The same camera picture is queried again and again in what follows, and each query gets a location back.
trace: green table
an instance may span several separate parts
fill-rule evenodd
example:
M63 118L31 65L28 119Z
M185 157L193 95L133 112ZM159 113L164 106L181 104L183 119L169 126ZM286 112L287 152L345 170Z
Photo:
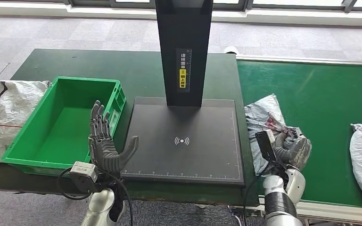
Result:
M238 57L238 71L245 105L274 93L286 124L312 142L298 213L362 223L349 152L350 123L362 123L362 63Z
M57 76L118 79L127 97L114 142L123 149L135 97L164 97L162 62L159 52L36 49L13 76L13 80L54 80ZM235 100L245 183L254 180L252 155L234 55L209 54L203 98ZM25 182L22 190L32 191L35 181ZM243 189L236 186L126 182L134 199L175 202L242 204ZM49 190L40 193L57 192ZM258 205L257 190L251 189L248 205Z

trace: gray carpet floor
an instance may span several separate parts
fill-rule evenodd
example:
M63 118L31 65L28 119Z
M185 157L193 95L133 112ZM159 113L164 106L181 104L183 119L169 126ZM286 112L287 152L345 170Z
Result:
M72 201L58 195L0 192L0 226L79 226L87 200ZM236 226L226 206L173 202L133 201L135 226ZM129 225L128 205L121 226ZM250 220L251 225L257 220Z
M212 23L209 52L236 46L258 57L362 61L361 27ZM0 16L0 80L10 79L35 48L159 51L156 21ZM134 201L136 226L236 226L225 206ZM0 192L0 226L77 226L86 201ZM260 218L249 225L261 225ZM128 225L128 215L121 221Z

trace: yellow label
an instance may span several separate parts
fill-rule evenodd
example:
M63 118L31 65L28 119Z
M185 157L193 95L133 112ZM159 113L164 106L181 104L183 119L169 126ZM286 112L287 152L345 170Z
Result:
M187 84L187 69L180 69L180 88L185 89Z

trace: black cable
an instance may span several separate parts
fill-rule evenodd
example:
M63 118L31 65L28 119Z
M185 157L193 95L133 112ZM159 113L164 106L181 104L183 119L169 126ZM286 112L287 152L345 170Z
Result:
M130 206L130 226L133 225L133 212L132 212L132 204L131 204L131 197L130 195L128 194L128 191L127 191L127 188L124 186L124 184L120 181L120 179L118 179L117 177L115 177L114 175L112 175L111 173L109 173L108 171L106 170L103 170L103 169L100 169L98 168L100 171L108 174L111 178L113 178L116 183L118 183L125 191L125 194L127 196L127 200L128 200L128 205Z
M243 198L244 199L244 208L243 208L243 213L242 213L245 226L247 226L247 222L246 222L247 194L249 193L249 191L253 187L253 185L260 179L261 176L262 176L262 173L260 173L257 177L255 177L254 180L250 183L250 185L245 190L245 195L244 195L244 198Z
M82 197L73 197L73 196L69 196L65 193L65 191L63 191L62 187L60 186L60 179L63 177L64 174L66 174L67 172L69 172L71 170L72 167L65 169L64 171L62 171L60 173L60 175L58 176L57 180L56 180L56 187L58 187L58 190L60 191L60 193L62 194L62 196L71 199L71 200L83 200L88 198L91 195L91 192L89 192L86 196L82 196Z

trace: black vertical pillar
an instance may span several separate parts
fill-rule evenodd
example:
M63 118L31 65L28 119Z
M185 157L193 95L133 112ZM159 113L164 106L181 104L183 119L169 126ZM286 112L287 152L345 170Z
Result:
M156 0L168 106L201 106L213 0Z

